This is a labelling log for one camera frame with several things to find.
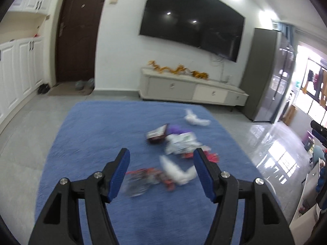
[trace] gray refrigerator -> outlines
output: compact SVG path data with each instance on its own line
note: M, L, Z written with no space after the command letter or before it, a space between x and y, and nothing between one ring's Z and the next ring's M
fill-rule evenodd
M256 28L240 88L249 97L242 112L253 121L275 123L294 69L294 50L277 30Z

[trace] screw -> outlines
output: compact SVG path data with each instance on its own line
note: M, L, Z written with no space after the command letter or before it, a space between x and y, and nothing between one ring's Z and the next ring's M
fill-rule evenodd
M100 172L100 171L97 171L96 173L94 173L94 175L93 175L96 179L99 179L99 178L101 178L102 177L102 172Z
M61 185L65 185L67 182L68 182L68 179L67 178L60 179L60 184Z
M220 175L225 179L230 177L230 174L227 171L223 171Z
M262 185L262 184L264 184L264 180L261 179L261 178L256 178L256 179L255 179L255 183L256 183L257 185Z

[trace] wall-mounted tv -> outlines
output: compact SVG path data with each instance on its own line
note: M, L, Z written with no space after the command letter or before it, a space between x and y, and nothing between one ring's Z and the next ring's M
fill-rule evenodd
M181 42L236 62L244 17L219 0L147 0L141 35Z

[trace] black flat-screen tv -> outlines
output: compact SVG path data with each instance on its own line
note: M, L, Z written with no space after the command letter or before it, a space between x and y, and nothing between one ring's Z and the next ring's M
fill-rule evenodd
M219 0L147 0L141 35L181 42L236 62L244 17Z

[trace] yellow dragon decoration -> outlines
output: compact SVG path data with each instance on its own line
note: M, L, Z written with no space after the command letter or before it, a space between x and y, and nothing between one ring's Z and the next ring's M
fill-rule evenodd
M199 78L199 79L209 79L209 75L207 73L200 73L199 71L191 71L189 68L186 68L184 65L178 65L176 70L171 69L170 67L164 66L164 67L160 67L160 65L158 65L156 63L156 61L149 61L148 65L152 65L153 69L159 73L163 73L163 71L168 70L170 73L172 74L177 74L179 75L180 73L190 73L193 77L195 78Z

